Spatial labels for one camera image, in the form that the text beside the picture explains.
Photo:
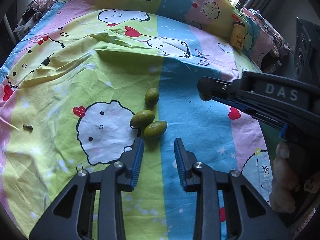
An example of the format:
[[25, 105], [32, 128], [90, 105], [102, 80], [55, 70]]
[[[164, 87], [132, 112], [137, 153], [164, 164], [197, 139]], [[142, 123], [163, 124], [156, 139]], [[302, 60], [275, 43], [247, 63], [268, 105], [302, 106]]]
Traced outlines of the person's right hand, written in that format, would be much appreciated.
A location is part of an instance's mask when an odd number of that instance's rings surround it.
[[300, 189], [298, 177], [288, 163], [290, 147], [285, 141], [276, 147], [273, 161], [272, 192], [269, 196], [270, 206], [276, 212], [293, 213], [296, 209], [293, 191]]

